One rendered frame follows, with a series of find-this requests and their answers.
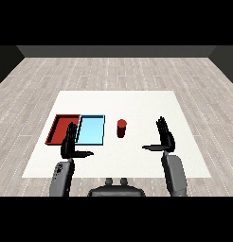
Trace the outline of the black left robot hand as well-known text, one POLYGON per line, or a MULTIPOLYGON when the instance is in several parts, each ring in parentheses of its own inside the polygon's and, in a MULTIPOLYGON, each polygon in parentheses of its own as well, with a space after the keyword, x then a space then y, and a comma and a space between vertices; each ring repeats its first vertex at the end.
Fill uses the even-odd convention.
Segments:
POLYGON ((76 131, 77 126, 71 122, 67 127, 66 135, 61 145, 61 156, 63 159, 86 158, 93 155, 92 151, 75 150, 76 131))

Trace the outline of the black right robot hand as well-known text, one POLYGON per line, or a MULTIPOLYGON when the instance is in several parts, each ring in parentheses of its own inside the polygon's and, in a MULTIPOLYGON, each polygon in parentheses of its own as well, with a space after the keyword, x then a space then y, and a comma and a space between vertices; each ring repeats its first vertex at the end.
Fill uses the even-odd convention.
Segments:
POLYGON ((173 152, 175 150, 175 140, 172 133, 169 131, 168 124, 164 117, 160 117, 156 121, 156 126, 160 135, 160 145, 148 145, 143 148, 150 151, 166 151, 173 152))

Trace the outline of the red shallow open box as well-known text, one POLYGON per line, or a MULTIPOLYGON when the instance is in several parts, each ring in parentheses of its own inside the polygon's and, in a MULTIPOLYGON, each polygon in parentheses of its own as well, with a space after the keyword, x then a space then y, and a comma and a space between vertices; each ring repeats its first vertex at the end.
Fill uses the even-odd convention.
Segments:
POLYGON ((73 122, 76 126, 80 120, 79 114, 57 114, 45 140, 48 146, 60 146, 65 138, 68 125, 73 122))

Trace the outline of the light blue shallow open box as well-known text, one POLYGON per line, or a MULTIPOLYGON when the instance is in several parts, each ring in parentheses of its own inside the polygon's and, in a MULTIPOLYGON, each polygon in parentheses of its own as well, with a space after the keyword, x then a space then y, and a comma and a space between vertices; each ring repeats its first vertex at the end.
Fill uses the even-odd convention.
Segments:
POLYGON ((84 114, 77 127, 76 146, 102 146, 104 138, 105 116, 102 114, 84 114))

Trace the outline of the small red can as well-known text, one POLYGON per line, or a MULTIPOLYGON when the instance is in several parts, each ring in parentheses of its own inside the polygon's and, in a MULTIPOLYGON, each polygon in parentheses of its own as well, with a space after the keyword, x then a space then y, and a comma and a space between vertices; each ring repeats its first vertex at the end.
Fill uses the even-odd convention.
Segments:
POLYGON ((116 134, 118 138, 123 138, 125 136, 127 122, 124 119, 119 119, 117 121, 116 134))

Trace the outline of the dark grey robot body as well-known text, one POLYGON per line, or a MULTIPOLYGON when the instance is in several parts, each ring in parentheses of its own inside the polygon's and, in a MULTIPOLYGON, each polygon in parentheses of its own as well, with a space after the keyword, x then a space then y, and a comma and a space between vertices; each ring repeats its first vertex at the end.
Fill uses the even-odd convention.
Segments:
POLYGON ((145 197, 145 193, 130 186, 126 178, 120 179, 120 185, 113 185, 113 179, 107 178, 103 186, 91 189, 88 197, 145 197))

